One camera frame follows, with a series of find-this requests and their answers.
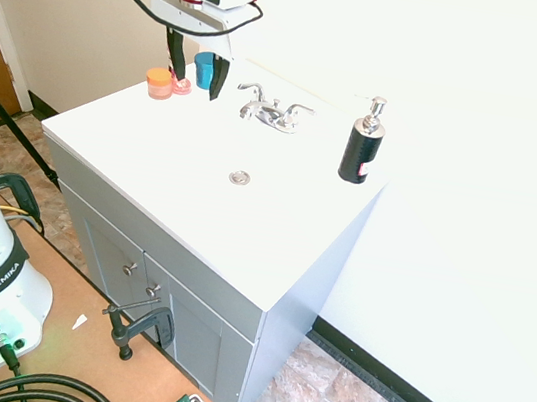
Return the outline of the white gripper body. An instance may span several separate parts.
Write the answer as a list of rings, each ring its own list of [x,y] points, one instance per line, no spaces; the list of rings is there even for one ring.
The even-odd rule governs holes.
[[[193,4],[185,0],[150,0],[149,5],[157,17],[183,30],[195,32],[195,35],[186,34],[189,39],[199,39],[198,43],[205,49],[228,61],[233,60],[230,29],[239,23],[236,15],[226,14],[206,2]]]

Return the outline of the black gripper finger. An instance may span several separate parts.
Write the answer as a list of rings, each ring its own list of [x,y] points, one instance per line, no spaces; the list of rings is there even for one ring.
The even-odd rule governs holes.
[[[182,80],[185,78],[186,62],[184,56],[184,43],[183,35],[181,32],[176,31],[170,27],[166,28],[167,35],[167,47],[169,55],[169,70],[176,80]]]
[[[213,55],[212,70],[213,75],[209,88],[209,99],[214,101],[220,95],[221,89],[223,89],[224,83],[230,70],[230,61],[224,59],[218,54]]]

